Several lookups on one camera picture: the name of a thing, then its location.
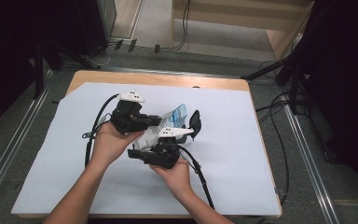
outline person's right hand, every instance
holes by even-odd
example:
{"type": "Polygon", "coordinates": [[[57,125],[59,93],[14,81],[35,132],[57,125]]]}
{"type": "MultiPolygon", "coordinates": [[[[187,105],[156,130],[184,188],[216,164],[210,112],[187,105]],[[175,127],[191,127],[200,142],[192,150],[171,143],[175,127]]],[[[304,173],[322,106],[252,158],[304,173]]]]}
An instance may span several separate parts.
{"type": "Polygon", "coordinates": [[[186,160],[179,158],[171,169],[150,165],[150,168],[164,178],[165,183],[176,199],[194,193],[190,185],[190,174],[186,160]]]}

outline white plastic part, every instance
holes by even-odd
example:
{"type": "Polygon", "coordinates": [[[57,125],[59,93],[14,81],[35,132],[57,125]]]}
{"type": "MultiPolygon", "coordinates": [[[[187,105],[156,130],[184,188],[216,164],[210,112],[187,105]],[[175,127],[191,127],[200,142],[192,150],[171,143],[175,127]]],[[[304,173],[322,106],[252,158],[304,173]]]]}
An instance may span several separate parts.
{"type": "Polygon", "coordinates": [[[158,133],[158,137],[177,137],[184,134],[193,133],[192,129],[182,129],[182,128],[163,128],[158,133]]]}
{"type": "Polygon", "coordinates": [[[127,91],[118,96],[118,100],[144,103],[145,99],[137,91],[127,91]]]}

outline metal strip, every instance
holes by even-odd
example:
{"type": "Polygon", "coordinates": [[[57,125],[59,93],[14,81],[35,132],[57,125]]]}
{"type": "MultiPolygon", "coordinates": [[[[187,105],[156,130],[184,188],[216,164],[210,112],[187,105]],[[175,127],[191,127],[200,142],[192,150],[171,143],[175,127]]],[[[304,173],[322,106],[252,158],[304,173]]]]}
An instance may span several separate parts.
{"type": "MultiPolygon", "coordinates": [[[[283,96],[283,98],[284,100],[288,100],[287,96],[283,96]]],[[[322,212],[324,213],[324,218],[326,220],[326,223],[338,224],[339,220],[336,211],[334,209],[334,205],[330,199],[330,196],[324,185],[322,177],[319,174],[315,161],[312,158],[310,148],[301,130],[301,126],[298,122],[298,119],[295,115],[293,115],[288,105],[285,106],[284,110],[286,112],[287,118],[289,119],[290,126],[292,127],[293,133],[298,143],[301,156],[304,160],[305,166],[310,176],[310,182],[312,183],[313,189],[315,190],[316,193],[316,197],[318,198],[319,201],[319,205],[321,206],[322,212]]]]}
{"type": "Polygon", "coordinates": [[[24,139],[25,135],[28,133],[32,123],[34,122],[34,118],[36,117],[37,113],[40,110],[40,107],[42,106],[43,102],[46,99],[46,96],[48,95],[48,91],[52,79],[53,79],[53,72],[51,70],[48,70],[45,80],[46,88],[42,91],[39,98],[33,100],[33,102],[30,104],[27,113],[25,114],[19,127],[17,128],[16,132],[13,134],[12,138],[10,139],[10,142],[7,144],[7,147],[0,158],[0,184],[5,177],[5,174],[7,173],[10,164],[13,162],[13,159],[15,158],[17,152],[19,151],[22,140],[24,139]]]}

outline wooden table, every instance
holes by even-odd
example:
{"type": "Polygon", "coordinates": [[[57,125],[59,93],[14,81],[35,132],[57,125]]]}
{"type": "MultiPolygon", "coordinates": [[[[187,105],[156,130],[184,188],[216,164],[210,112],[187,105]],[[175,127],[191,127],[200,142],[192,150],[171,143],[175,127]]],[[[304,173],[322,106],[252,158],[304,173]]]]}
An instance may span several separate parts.
{"type": "MultiPolygon", "coordinates": [[[[181,103],[186,103],[189,115],[195,108],[200,110],[202,130],[196,140],[186,143],[185,147],[202,166],[216,211],[227,217],[281,215],[267,152],[245,80],[197,77],[194,74],[99,71],[75,73],[12,214],[45,217],[51,211],[84,169],[86,142],[81,135],[89,131],[100,109],[98,106],[112,92],[124,92],[128,88],[144,93],[143,97],[148,96],[142,108],[146,114],[159,110],[166,113],[167,108],[173,109],[172,105],[181,103]]],[[[206,200],[197,175],[191,172],[190,178],[195,192],[206,200]]],[[[183,218],[189,214],[172,197],[158,175],[141,161],[122,155],[106,171],[90,216],[183,218]]]]}
{"type": "MultiPolygon", "coordinates": [[[[313,3],[310,0],[191,0],[188,19],[265,29],[275,57],[280,60],[305,28],[313,3]]],[[[172,0],[171,48],[174,20],[183,18],[186,4],[187,0],[172,0]]]]}

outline person's left hand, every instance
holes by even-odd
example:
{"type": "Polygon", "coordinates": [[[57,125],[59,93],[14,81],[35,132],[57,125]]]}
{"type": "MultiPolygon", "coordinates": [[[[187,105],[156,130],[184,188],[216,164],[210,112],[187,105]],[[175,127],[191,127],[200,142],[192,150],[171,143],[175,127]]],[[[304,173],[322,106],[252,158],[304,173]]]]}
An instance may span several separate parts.
{"type": "Polygon", "coordinates": [[[95,137],[90,163],[95,162],[107,168],[124,152],[126,147],[144,132],[121,134],[111,122],[101,126],[95,137]]]}

